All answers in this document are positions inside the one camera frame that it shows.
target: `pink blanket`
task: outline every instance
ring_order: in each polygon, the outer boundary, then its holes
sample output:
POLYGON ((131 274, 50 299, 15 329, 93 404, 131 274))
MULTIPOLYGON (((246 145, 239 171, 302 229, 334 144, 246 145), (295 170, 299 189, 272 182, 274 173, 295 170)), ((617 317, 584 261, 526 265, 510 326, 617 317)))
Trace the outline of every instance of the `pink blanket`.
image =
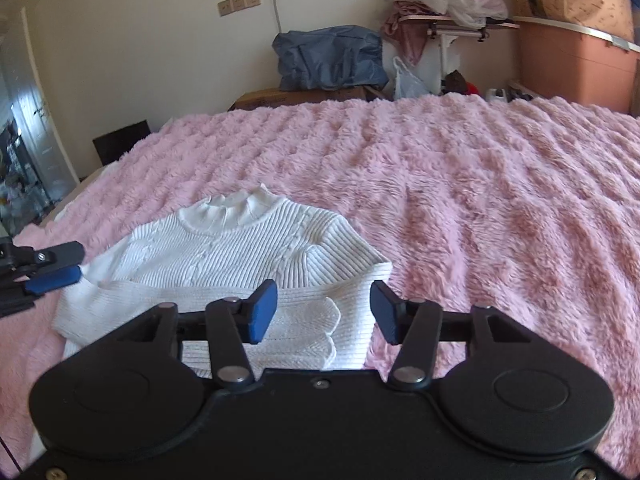
MULTIPOLYGON (((598 451, 640 472, 638 121, 559 98, 459 95, 191 116, 16 243, 79 240, 92 258, 139 224, 259 182, 345 215, 393 261, 395 290, 447 310, 489 300, 597 370, 617 401, 598 451)), ((0 435, 23 461, 30 387, 62 352, 48 329, 56 298, 0 322, 0 435)), ((462 359, 441 350, 440 374, 462 359)), ((395 353, 376 333, 368 364, 385 372, 395 353)))

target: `ribbed knit sweater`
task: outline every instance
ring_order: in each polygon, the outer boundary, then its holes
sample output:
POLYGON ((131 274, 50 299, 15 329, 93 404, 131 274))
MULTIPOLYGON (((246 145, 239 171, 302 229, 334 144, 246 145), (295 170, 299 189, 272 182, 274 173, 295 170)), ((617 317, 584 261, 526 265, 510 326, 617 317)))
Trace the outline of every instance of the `ribbed knit sweater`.
MULTIPOLYGON (((264 341, 245 345, 253 368, 360 368, 374 324, 369 287, 391 270, 342 216, 260 186, 134 229, 82 266, 53 326, 70 355, 157 303, 203 310, 271 278, 278 309, 264 341)), ((183 361, 210 374, 206 343, 185 343, 183 361)))

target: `silver bolt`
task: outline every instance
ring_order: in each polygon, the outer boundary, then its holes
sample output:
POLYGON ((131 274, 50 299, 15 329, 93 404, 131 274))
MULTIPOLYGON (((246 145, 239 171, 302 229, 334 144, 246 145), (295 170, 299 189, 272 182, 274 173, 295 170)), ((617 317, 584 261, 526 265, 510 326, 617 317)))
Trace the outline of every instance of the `silver bolt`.
POLYGON ((225 383, 241 383, 249 378, 251 373, 243 366, 225 366, 218 370, 218 378, 225 383))
POLYGON ((44 475, 47 480, 66 480, 66 473, 57 467, 47 470, 44 475))
POLYGON ((427 375, 425 375, 423 370, 414 366, 403 366, 394 372, 394 379, 406 384, 420 383, 425 380, 426 377, 427 375))
POLYGON ((314 381, 314 388, 316 390, 326 390, 329 386, 331 386, 331 383, 326 379, 318 379, 314 381))
POLYGON ((598 475, 596 475, 596 472, 587 467, 585 469, 580 469, 580 471, 575 474, 574 480, 596 480, 597 477, 598 475))

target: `door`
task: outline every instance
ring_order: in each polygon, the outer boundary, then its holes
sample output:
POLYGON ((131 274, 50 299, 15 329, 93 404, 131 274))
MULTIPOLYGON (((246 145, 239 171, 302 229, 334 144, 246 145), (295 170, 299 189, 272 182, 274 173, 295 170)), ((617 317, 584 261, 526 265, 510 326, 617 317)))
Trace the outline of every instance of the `door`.
POLYGON ((0 44, 0 67, 24 145, 47 193, 59 202, 76 187, 78 177, 43 96, 24 8, 0 44))

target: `orange storage bin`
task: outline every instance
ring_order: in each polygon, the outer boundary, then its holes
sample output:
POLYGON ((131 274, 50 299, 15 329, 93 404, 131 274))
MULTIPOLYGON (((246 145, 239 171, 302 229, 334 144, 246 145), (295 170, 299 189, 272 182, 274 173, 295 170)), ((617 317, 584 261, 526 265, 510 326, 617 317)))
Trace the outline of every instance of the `orange storage bin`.
POLYGON ((573 23, 516 21, 524 86, 544 97, 629 112, 640 47, 573 23))

